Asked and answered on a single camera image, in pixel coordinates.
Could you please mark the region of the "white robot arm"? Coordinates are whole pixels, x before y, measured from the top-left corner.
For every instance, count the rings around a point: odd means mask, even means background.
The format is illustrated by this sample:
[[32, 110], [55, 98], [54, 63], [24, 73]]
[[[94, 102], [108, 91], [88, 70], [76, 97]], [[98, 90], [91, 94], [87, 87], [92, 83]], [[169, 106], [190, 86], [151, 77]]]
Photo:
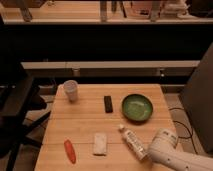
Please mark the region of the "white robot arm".
[[174, 171], [213, 171], [213, 158], [176, 149], [178, 136], [169, 129], [160, 129], [148, 147], [151, 159]]

